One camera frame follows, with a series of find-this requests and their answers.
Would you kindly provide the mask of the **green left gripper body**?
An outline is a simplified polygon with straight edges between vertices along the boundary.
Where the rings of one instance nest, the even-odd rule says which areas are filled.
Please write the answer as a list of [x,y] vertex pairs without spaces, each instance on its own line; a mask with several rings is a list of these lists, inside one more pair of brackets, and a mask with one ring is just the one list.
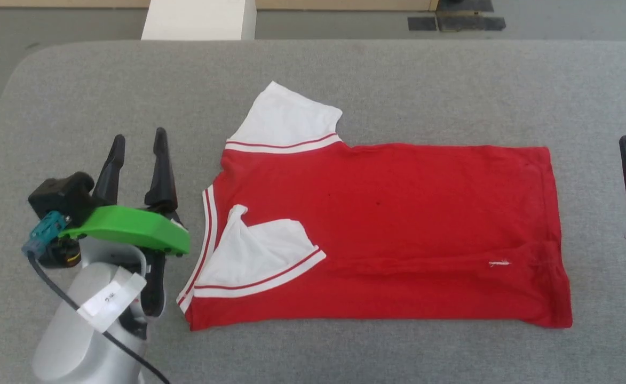
[[139,248],[147,262],[147,267],[140,272],[147,280],[140,304],[145,316],[157,318],[166,304],[165,258],[167,255],[183,256],[191,250],[190,234],[179,220],[176,209],[177,206],[98,207],[84,224],[78,228],[70,226],[59,236],[95,238]]

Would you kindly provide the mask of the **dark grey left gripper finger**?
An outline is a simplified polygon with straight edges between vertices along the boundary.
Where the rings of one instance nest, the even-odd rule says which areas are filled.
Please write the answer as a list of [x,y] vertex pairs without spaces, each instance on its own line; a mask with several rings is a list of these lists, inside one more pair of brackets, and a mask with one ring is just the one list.
[[178,195],[170,158],[168,134],[162,127],[156,129],[153,153],[156,160],[151,185],[144,196],[144,204],[149,211],[171,214],[178,209]]
[[118,200],[120,170],[125,160],[125,137],[117,134],[110,147],[98,180],[92,192],[98,206],[114,206]]

